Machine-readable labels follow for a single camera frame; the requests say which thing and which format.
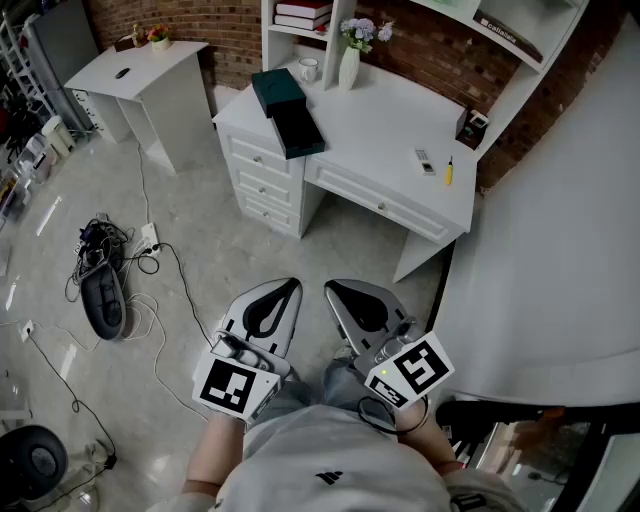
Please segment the dark teal box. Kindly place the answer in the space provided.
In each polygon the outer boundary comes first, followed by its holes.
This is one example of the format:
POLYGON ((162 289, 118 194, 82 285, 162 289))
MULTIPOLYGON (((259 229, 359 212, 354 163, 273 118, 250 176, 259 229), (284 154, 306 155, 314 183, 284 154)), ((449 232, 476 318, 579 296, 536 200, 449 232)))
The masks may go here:
POLYGON ((282 111, 306 107, 306 96, 286 68, 251 75, 251 83, 267 118, 282 111))

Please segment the small white desk drawer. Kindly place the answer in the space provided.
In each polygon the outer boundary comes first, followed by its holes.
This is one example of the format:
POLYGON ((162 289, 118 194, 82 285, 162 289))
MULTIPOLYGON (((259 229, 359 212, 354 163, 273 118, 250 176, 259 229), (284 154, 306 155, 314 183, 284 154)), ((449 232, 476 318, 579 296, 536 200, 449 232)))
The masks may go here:
POLYGON ((300 218, 287 210, 240 192, 238 201, 242 212, 260 222, 263 222, 279 232, 300 238, 300 218))
POLYGON ((232 130, 226 137, 233 156, 283 175, 291 174, 287 160, 273 144, 232 130))
POLYGON ((251 193, 287 208, 299 206, 299 193, 292 189, 289 183, 273 180, 269 176, 257 175, 253 171, 236 167, 232 171, 235 186, 247 193, 251 193))

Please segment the white desk with drawers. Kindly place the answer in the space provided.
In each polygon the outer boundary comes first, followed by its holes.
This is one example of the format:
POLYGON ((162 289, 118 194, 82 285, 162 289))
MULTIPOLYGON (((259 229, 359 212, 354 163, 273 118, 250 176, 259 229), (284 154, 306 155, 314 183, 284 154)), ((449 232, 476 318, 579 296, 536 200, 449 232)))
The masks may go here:
POLYGON ((349 92, 336 87, 322 90, 318 83, 304 86, 303 91, 326 149, 287 160, 290 175, 231 154, 228 130, 271 143, 284 156, 272 120, 265 116, 252 87, 239 93, 214 117, 237 201, 242 192, 296 214, 302 237, 329 192, 305 179, 307 159, 316 158, 445 226, 448 233, 441 243, 403 226, 408 234, 393 277, 395 281, 408 276, 470 230, 477 160, 471 149, 455 139, 455 124, 462 113, 459 105, 370 65, 362 67, 355 88, 349 92), (419 148, 426 151, 436 171, 434 176, 422 174, 414 153, 419 148), (450 156, 454 173, 453 183, 448 186, 445 177, 450 156), (287 208, 237 188, 232 175, 236 167, 289 183, 299 193, 299 206, 287 208))

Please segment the white trash bin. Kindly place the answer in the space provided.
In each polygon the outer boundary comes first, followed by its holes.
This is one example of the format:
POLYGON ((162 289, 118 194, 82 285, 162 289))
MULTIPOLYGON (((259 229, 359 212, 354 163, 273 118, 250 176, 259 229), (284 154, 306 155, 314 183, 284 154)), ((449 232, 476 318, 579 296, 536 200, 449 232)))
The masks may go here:
POLYGON ((68 158, 76 146, 74 138, 59 115, 50 117, 43 125, 41 133, 62 158, 68 158))

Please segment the person's white t-shirt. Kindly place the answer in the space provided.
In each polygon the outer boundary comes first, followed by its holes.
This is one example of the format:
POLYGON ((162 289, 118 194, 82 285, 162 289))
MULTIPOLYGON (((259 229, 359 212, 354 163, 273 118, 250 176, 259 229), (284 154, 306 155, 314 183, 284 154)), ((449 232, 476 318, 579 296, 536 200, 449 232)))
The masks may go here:
POLYGON ((525 512, 499 477, 443 466, 366 425, 314 405, 252 429, 244 458, 209 492, 148 512, 525 512))

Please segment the white power strip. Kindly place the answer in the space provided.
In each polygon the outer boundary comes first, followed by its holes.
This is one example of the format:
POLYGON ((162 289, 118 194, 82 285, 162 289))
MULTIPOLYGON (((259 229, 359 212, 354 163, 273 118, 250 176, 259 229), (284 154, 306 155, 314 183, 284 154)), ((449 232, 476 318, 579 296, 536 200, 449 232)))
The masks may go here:
POLYGON ((159 239, 153 222, 141 227, 141 248, 146 256, 155 257, 160 252, 159 239))

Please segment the black framed glass table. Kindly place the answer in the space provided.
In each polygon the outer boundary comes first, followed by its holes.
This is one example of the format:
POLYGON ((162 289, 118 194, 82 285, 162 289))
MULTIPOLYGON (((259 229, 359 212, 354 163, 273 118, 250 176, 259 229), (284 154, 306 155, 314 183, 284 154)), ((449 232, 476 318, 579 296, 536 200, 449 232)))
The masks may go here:
POLYGON ((640 512, 640 403, 569 407, 454 396, 435 413, 458 459, 528 512, 640 512))

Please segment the grey metal cabinet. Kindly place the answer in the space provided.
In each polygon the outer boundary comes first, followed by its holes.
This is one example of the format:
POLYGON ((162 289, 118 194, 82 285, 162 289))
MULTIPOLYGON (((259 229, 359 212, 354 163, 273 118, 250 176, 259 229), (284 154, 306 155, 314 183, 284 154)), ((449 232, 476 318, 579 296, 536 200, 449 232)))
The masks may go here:
POLYGON ((63 0, 24 23, 26 53, 54 112, 66 126, 89 131, 92 123, 65 84, 99 55, 82 0, 63 0))

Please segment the black box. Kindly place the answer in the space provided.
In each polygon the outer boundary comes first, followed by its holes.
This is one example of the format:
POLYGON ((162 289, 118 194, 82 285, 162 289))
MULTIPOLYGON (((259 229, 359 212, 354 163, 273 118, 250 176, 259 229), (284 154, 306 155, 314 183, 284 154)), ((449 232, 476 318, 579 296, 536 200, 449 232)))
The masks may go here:
POLYGON ((326 142, 303 104, 277 106, 271 120, 286 160, 325 151, 326 142))

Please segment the white ribbed vase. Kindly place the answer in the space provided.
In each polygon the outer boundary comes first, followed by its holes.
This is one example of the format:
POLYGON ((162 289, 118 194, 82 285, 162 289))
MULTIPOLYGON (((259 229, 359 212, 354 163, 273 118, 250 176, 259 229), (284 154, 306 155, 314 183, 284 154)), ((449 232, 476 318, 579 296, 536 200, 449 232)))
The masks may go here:
POLYGON ((348 92, 352 89, 358 75, 359 64, 360 50, 347 47, 339 66, 338 86, 341 91, 348 92))

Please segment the wide white desk drawer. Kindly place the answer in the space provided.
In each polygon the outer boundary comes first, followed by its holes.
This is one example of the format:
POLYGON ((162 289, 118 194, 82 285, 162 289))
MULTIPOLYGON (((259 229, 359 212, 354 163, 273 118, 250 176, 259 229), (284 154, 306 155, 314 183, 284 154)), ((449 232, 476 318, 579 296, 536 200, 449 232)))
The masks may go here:
POLYGON ((432 242, 441 243, 448 229, 423 213, 387 197, 374 188, 358 183, 344 172, 321 163, 316 158, 307 159, 305 179, 331 193, 366 207, 432 242))

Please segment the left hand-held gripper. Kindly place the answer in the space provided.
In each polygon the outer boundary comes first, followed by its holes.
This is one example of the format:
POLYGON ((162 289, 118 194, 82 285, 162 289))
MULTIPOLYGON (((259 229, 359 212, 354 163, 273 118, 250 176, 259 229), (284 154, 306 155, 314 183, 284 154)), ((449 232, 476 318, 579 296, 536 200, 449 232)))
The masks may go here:
POLYGON ((255 421, 291 373, 291 365, 284 358, 294 336, 302 296, 303 287, 297 278, 267 281, 239 295, 231 303, 222 327, 267 359, 273 370, 263 371, 219 357, 212 348, 199 360, 193 400, 247 424, 255 421))

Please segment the white metal rack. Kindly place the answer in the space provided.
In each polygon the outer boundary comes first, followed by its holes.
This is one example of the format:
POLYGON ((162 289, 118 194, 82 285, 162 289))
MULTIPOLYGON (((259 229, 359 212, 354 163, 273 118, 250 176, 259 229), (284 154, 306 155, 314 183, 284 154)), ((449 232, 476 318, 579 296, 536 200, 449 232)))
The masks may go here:
POLYGON ((31 66, 23 41, 23 26, 14 25, 9 14, 0 14, 0 65, 25 99, 29 110, 42 122, 56 114, 41 80, 31 66))

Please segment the person's blue jeans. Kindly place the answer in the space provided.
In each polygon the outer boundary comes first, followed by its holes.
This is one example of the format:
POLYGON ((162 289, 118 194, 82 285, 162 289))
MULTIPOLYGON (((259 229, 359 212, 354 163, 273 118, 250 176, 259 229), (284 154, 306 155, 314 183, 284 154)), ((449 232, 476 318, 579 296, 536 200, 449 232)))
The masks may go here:
POLYGON ((286 380, 247 430, 316 405, 347 411, 356 417, 362 415, 375 425, 395 428, 394 414, 388 406, 364 385, 364 377, 356 370, 352 360, 341 357, 333 359, 324 370, 319 392, 297 378, 286 380))

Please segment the dark red lettered book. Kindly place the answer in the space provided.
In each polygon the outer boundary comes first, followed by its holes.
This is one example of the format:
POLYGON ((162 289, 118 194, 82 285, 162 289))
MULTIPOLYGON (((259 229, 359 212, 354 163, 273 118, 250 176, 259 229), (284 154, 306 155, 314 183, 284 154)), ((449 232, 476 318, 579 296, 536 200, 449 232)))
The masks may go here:
POLYGON ((517 32, 513 31, 510 27, 506 26, 497 18, 485 13, 482 10, 477 10, 474 14, 474 20, 493 33, 499 35, 501 38, 509 41, 511 44, 522 50, 538 63, 542 62, 542 54, 530 41, 528 41, 517 32))

